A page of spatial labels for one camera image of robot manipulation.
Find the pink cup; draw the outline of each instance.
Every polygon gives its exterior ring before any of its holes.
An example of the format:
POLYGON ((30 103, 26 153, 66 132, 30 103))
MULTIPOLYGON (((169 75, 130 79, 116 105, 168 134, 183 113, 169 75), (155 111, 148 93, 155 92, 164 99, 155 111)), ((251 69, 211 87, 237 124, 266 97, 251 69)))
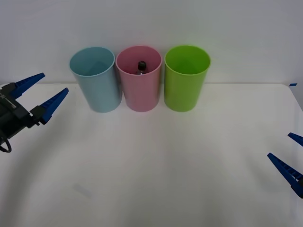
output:
POLYGON ((148 46, 132 46, 118 54, 116 66, 129 108, 145 112, 157 105, 161 64, 162 57, 159 52, 148 46), (136 75, 140 61, 146 62, 146 73, 136 75))

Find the plastic cup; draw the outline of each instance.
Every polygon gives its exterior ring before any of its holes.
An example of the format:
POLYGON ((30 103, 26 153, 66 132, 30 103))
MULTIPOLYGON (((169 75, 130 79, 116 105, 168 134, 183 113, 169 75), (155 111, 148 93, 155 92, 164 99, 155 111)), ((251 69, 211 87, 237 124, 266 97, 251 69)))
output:
POLYGON ((179 112, 193 109, 210 65, 209 55, 199 47, 182 45, 170 49, 165 55, 165 104, 179 112))
POLYGON ((77 52, 70 69, 92 110, 106 113, 121 103, 122 93, 115 70, 115 55, 103 47, 90 47, 77 52))
POLYGON ((116 66, 129 108, 145 112, 158 104, 161 64, 159 52, 148 46, 132 46, 118 54, 116 66), (136 75, 140 61, 146 62, 146 73, 136 75))

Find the small bottle inside cup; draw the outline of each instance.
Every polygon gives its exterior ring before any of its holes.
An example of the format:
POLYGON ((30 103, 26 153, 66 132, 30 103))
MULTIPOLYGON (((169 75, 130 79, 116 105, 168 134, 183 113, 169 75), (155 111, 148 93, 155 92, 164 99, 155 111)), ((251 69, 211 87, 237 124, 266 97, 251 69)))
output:
POLYGON ((137 75, 143 75, 146 73, 146 63, 144 61, 140 61, 138 63, 138 70, 136 72, 137 75))

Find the white backdrop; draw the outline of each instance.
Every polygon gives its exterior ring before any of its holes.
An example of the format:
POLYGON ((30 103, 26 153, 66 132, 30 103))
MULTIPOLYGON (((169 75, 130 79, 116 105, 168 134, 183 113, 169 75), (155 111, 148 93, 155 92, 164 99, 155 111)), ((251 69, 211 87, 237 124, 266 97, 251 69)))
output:
POLYGON ((302 0, 1 0, 0 83, 44 72, 74 82, 88 46, 148 44, 208 51, 207 82, 295 82, 303 72, 302 0))

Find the white tabletop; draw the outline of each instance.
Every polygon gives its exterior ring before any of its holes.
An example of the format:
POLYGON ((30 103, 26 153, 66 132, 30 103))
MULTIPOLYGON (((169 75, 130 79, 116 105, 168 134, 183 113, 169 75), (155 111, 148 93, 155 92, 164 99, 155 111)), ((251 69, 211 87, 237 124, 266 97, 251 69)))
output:
POLYGON ((125 100, 91 111, 76 84, 36 85, 28 110, 68 87, 47 125, 0 154, 1 227, 298 227, 303 200, 267 158, 303 173, 303 113, 279 84, 205 84, 178 113, 125 100))

